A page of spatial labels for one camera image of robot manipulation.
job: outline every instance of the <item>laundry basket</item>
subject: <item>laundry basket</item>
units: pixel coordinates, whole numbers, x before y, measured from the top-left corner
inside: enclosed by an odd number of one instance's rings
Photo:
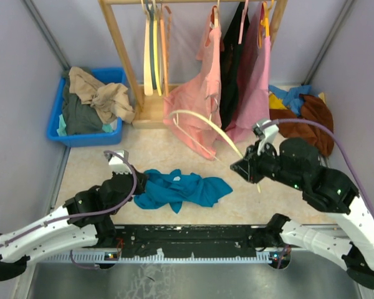
[[[125,71],[120,67],[106,69],[93,69],[93,76],[104,84],[122,83],[127,86]],[[61,78],[55,96],[54,106],[51,111],[47,137],[52,141],[58,141],[69,147],[116,145],[122,140],[122,119],[118,118],[117,128],[111,133],[82,134],[70,136],[58,136],[59,116],[62,114],[62,91],[65,86],[65,79]]]

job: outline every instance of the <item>gray floor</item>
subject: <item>gray floor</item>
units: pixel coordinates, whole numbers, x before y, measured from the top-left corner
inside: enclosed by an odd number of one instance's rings
[[[332,262],[295,251],[284,270],[268,265],[116,265],[83,270],[37,266],[29,298],[113,299],[354,299],[357,284]]]

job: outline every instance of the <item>wooden clothes rack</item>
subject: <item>wooden clothes rack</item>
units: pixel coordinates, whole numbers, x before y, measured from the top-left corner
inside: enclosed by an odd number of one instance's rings
[[[153,95],[146,96],[143,92],[143,85],[139,85],[136,80],[135,73],[127,54],[125,43],[123,42],[120,29],[112,10],[112,5],[115,4],[141,4],[140,0],[98,0],[103,12],[108,29],[111,33],[113,43],[117,48],[119,58],[122,62],[123,68],[130,84],[130,88],[136,98],[136,117],[133,121],[135,128],[141,129],[156,129],[164,128],[163,124],[163,99],[159,96],[156,90]],[[252,2],[261,2],[262,0],[250,0]],[[277,0],[274,7],[273,17],[270,23],[271,45],[273,46],[276,40],[277,32],[280,28],[282,16],[285,11],[288,0]],[[157,0],[157,4],[162,3],[201,3],[201,2],[216,2],[216,0]],[[221,2],[244,2],[244,0],[221,0]],[[179,84],[169,84],[169,89],[172,90]]]

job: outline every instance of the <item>pink dress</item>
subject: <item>pink dress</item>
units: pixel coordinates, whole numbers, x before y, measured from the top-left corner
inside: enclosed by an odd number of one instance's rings
[[[179,114],[179,126],[203,145],[211,154],[197,145],[189,136],[179,130],[169,119],[170,112],[184,109],[202,114],[206,118],[221,126],[219,101],[221,94],[220,83],[220,25],[212,29],[213,8],[205,25],[205,32],[196,58],[202,60],[200,73],[191,81],[180,85],[164,98],[163,123],[192,150],[207,159],[213,159],[216,154],[213,142],[218,136],[207,123],[193,115]]]
[[[262,5],[258,5],[242,50],[237,74],[239,103],[230,125],[226,128],[227,135],[235,142],[246,139],[257,121],[270,118],[270,37],[262,38],[261,48],[257,45],[259,22],[263,16]]]

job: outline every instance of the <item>white wall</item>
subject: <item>white wall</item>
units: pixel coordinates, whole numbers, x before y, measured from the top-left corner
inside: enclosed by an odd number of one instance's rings
[[[357,1],[313,84],[327,93],[335,134],[374,205],[374,0]],[[330,162],[347,170],[338,150]]]
[[[20,0],[0,0],[0,232],[38,218],[64,147],[46,140],[60,65]],[[11,296],[14,280],[0,283]]]
[[[120,65],[97,0],[34,0],[42,17],[72,65]],[[289,0],[272,51],[273,83],[301,83],[318,54],[345,0]],[[195,61],[206,16],[213,3],[170,4],[171,81],[193,78]],[[250,3],[250,13],[257,4]],[[136,76],[143,76],[145,17],[141,5],[113,6]],[[237,3],[221,3],[221,23],[226,32]]]

